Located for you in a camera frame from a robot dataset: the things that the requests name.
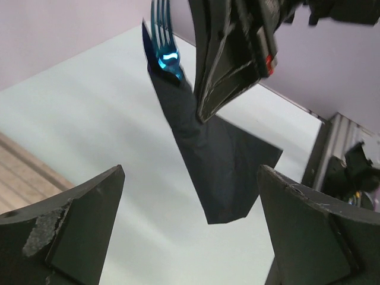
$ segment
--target white surface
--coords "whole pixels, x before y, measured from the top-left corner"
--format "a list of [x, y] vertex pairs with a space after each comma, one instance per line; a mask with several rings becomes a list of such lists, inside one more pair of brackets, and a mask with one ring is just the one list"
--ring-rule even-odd
[[[189, 80], [195, 48], [178, 40]], [[100, 284], [264, 284], [273, 250], [258, 200], [208, 226], [146, 71], [141, 28], [0, 93], [0, 131], [74, 183], [121, 164], [125, 189]], [[221, 114], [285, 149], [302, 176], [319, 121], [257, 86]]]

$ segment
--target wooden floor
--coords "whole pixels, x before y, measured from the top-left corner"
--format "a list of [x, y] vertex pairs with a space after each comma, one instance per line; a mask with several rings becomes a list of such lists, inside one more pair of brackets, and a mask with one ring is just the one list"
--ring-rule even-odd
[[72, 183], [0, 133], [0, 214], [72, 187]]

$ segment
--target blue fork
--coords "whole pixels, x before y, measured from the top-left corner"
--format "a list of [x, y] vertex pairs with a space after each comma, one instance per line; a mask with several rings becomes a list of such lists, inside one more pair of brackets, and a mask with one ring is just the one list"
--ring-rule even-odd
[[170, 0], [155, 0], [151, 2], [151, 34], [152, 45], [160, 68], [183, 78], [180, 68], [180, 54], [173, 37], [172, 20], [170, 17]]

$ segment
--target black cloth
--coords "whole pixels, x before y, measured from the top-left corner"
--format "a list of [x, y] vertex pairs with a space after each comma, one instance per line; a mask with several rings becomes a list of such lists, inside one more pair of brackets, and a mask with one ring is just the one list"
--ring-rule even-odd
[[246, 217], [258, 197], [259, 166], [274, 167], [282, 151], [218, 116], [201, 124], [186, 78], [179, 81], [163, 72], [146, 38], [144, 46], [151, 81], [208, 224]]

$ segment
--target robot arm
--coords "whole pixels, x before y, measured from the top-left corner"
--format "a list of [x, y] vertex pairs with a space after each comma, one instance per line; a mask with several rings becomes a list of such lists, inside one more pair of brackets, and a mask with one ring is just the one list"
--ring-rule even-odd
[[373, 26], [380, 0], [189, 0], [197, 42], [198, 119], [208, 121], [220, 108], [268, 78], [277, 65], [274, 33], [291, 23], [296, 9], [310, 7], [309, 25], [321, 18]]

